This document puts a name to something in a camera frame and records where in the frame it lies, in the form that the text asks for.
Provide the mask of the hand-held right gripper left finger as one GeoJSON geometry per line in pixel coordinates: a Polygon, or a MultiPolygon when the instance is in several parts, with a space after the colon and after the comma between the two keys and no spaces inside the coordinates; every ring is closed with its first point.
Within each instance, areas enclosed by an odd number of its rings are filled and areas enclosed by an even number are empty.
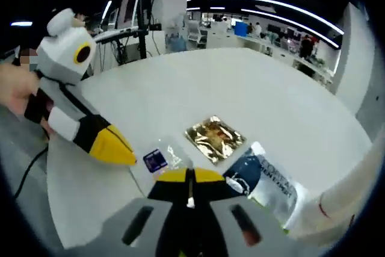
{"type": "Polygon", "coordinates": [[[99,256],[156,256],[173,203],[136,198],[110,217],[98,237],[99,256]]]}

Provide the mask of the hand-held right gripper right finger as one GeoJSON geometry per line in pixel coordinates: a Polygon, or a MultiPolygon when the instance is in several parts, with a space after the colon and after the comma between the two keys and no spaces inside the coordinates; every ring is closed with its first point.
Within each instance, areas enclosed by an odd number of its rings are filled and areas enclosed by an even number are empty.
{"type": "Polygon", "coordinates": [[[245,196],[210,202],[229,256],[287,256],[288,241],[277,220],[245,196]]]}

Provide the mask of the person's left hand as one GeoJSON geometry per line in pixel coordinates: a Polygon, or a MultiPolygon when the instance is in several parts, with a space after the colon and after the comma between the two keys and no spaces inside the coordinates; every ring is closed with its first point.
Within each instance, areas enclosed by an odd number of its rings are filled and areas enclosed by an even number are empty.
{"type": "Polygon", "coordinates": [[[40,80],[34,72],[19,66],[1,64],[1,105],[13,114],[23,116],[29,96],[36,95],[40,80]]]}

